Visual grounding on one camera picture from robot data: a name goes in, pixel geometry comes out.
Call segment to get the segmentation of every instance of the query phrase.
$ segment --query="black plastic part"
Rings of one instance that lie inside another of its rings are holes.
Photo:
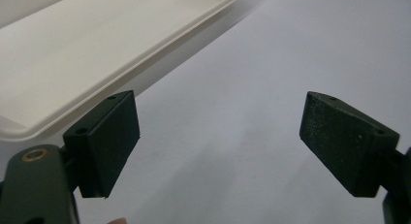
[[[346,103],[308,92],[300,137],[355,197],[375,197],[399,134]]]
[[[68,158],[79,163],[82,197],[108,197],[140,137],[133,91],[115,94],[70,127]]]
[[[402,180],[406,189],[409,204],[411,204],[411,148],[405,154],[403,163],[401,165]]]
[[[23,155],[28,152],[33,153],[24,161]],[[79,223],[76,203],[67,185],[57,146],[31,147],[9,161],[1,198],[0,223]]]
[[[384,220],[386,224],[407,224],[411,220],[411,207],[408,202],[400,202],[390,193],[383,202]]]

